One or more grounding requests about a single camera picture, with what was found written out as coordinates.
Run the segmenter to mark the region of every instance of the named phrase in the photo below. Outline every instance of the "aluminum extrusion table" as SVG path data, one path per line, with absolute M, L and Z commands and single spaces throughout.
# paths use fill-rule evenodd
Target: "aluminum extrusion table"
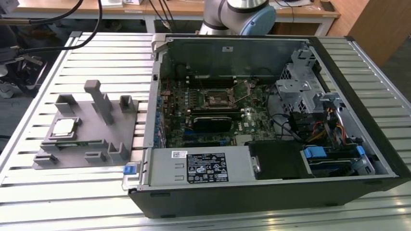
M 81 43 L 88 35 L 69 38 L 66 46 Z M 141 158 L 150 40 L 150 34 L 98 33 L 84 48 L 61 52 L 0 155 L 0 231 L 409 230 L 411 182 L 339 207 L 148 219 L 121 190 L 122 166 L 33 170 L 34 153 L 57 111 L 52 104 L 57 94 L 72 93 L 77 101 L 90 100 L 82 89 L 88 79 L 101 82 L 101 91 L 112 99 L 129 94 L 138 100 L 132 160 Z M 409 165 L 408 101 L 355 42 L 325 37 L 320 41 Z M 335 89 L 329 79 L 325 82 Z

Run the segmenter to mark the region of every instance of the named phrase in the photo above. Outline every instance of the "floor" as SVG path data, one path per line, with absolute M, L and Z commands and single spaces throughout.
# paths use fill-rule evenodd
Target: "floor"
M 404 41 L 384 64 L 381 71 L 411 101 L 411 39 Z
M 193 33 L 195 30 L 200 28 L 200 23 L 201 22 L 197 21 L 177 21 L 176 24 L 179 33 Z M 94 21 L 64 20 L 62 25 L 62 27 L 50 27 L 56 33 L 56 37 L 58 38 L 54 42 L 60 44 L 62 44 L 62 41 L 66 40 L 70 31 L 92 31 Z M 156 27 L 159 33 L 167 32 L 167 29 L 160 22 L 156 24 Z M 140 21 L 113 21 L 105 23 L 104 28 L 100 28 L 98 31 L 102 32 L 106 30 L 144 33 L 145 26 Z M 28 43 L 34 44 L 36 47 L 41 47 L 45 46 L 44 44 L 46 44 L 48 41 L 32 39 Z M 54 58 L 57 57 L 57 53 L 38 54 L 38 56 L 48 60 L 50 68 Z M 404 44 L 397 49 L 385 65 L 381 67 L 381 70 L 396 85 L 397 89 L 403 92 L 407 99 L 411 100 L 411 39 L 404 41 Z M 0 135 L 10 136 L 13 134 L 30 101 L 32 99 L 24 97 L 21 94 L 16 94 L 12 99 L 0 99 Z M 6 141 L 8 140 L 5 139 L 0 139 L 0 151 L 5 147 Z

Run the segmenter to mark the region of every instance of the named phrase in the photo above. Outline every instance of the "wooden desk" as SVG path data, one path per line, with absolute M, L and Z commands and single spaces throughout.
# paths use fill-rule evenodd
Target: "wooden desk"
M 49 18 L 66 12 L 77 0 L 18 0 L 20 6 L 6 17 L 16 18 Z M 160 11 L 160 5 L 153 0 L 155 8 Z M 204 4 L 199 2 L 188 2 L 183 0 L 169 0 L 168 6 L 176 20 L 203 20 Z M 293 8 L 293 22 L 296 23 L 317 23 L 320 24 L 316 35 L 324 36 L 329 30 L 335 18 L 340 14 L 337 12 L 309 10 L 304 7 Z M 84 0 L 84 3 L 74 14 L 68 18 L 94 19 L 97 18 L 97 1 Z M 155 20 L 159 17 L 145 0 L 141 5 L 125 4 L 122 8 L 104 9 L 104 19 L 142 19 L 146 21 L 146 32 L 155 33 Z M 277 10 L 276 22 L 292 22 L 291 9 Z

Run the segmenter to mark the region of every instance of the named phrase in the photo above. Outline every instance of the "blue latch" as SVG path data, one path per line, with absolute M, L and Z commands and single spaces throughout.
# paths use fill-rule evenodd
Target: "blue latch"
M 361 146 L 357 146 L 357 152 L 360 155 L 365 155 L 365 150 Z
M 304 151 L 305 158 L 327 157 L 327 153 L 323 147 L 311 146 L 311 147 L 307 147 L 303 151 Z
M 124 175 L 134 175 L 134 174 L 137 174 L 137 167 L 136 166 L 130 166 L 130 165 L 125 165 L 124 166 L 124 170 L 122 170 L 122 174 Z

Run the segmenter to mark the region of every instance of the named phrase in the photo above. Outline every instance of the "red wire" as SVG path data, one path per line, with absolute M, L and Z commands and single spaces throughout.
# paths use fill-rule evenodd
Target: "red wire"
M 323 122 L 316 122 L 315 124 L 313 124 L 313 127 L 312 127 L 312 134 L 315 134 L 315 127 L 319 125 L 319 124 L 321 124 Z

